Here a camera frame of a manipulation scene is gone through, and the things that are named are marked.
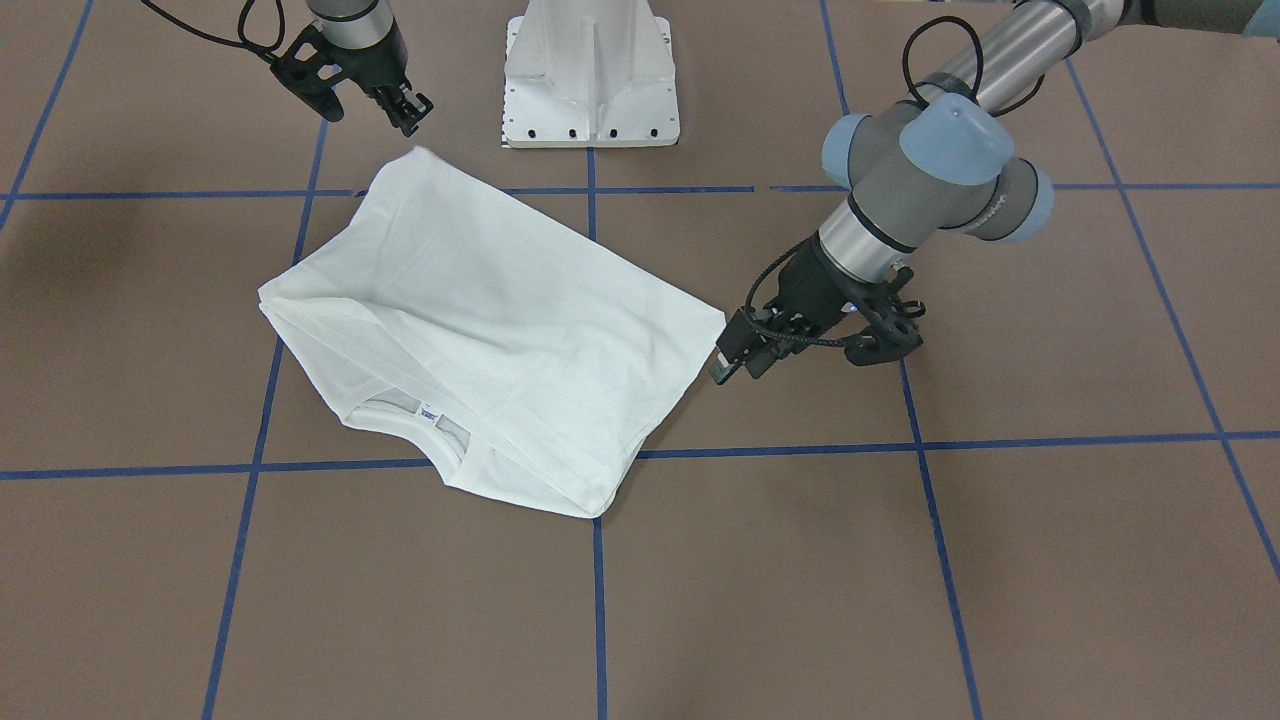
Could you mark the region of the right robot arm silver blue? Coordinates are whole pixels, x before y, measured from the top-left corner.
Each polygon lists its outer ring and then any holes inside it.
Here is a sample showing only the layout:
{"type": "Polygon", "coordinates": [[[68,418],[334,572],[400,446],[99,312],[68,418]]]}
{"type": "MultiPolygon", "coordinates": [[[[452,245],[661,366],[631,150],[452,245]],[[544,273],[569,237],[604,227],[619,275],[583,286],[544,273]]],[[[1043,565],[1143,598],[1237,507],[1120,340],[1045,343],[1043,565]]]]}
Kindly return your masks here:
{"type": "Polygon", "coordinates": [[[291,47],[302,60],[305,96],[328,122],[344,111],[334,87],[349,81],[370,97],[403,136],[412,136],[433,104],[410,82],[408,51],[389,1],[307,1],[312,22],[291,47]]]}

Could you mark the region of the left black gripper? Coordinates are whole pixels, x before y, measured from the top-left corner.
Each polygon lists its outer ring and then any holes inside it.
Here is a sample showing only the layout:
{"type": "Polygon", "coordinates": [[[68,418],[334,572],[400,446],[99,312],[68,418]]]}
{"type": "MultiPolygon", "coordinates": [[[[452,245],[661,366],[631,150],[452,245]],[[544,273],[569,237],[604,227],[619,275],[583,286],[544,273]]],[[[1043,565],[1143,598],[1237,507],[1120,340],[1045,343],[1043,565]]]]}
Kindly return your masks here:
{"type": "Polygon", "coordinates": [[[755,316],[739,307],[716,341],[710,378],[723,386],[737,372],[759,380],[794,352],[795,336],[819,338],[841,323],[844,306],[869,293],[870,284],[846,274],[823,250],[818,234],[803,241],[783,264],[778,293],[768,304],[771,318],[756,329],[755,316]]]}

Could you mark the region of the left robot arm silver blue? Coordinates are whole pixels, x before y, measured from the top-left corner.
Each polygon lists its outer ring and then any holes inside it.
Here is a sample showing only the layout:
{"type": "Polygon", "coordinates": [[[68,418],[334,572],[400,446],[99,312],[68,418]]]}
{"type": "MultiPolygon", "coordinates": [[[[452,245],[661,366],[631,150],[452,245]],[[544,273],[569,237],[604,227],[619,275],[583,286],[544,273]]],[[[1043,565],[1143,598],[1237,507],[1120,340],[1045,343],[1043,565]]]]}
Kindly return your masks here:
{"type": "Polygon", "coordinates": [[[1000,117],[1030,100],[1050,69],[1120,26],[1277,37],[1275,1],[1019,1],[988,33],[950,23],[968,49],[915,78],[878,115],[849,114],[826,136],[824,173],[844,201],[806,240],[768,265],[778,288],[749,295],[717,340],[717,384],[763,377],[810,347],[855,366],[896,363],[922,346],[924,306],[902,299],[909,258],[934,233],[1016,243],[1050,219],[1053,184],[1015,154],[1000,117]]]}

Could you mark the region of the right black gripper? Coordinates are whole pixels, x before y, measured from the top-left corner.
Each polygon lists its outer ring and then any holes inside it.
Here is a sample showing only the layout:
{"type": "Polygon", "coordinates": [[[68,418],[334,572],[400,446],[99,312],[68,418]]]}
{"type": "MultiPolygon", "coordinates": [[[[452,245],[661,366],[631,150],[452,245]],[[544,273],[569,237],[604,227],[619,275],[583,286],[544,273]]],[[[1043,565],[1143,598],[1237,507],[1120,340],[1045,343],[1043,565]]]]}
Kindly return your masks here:
{"type": "Polygon", "coordinates": [[[330,23],[333,63],[369,97],[390,108],[390,123],[406,137],[419,129],[433,102],[410,87],[407,50],[396,22],[330,23]]]}

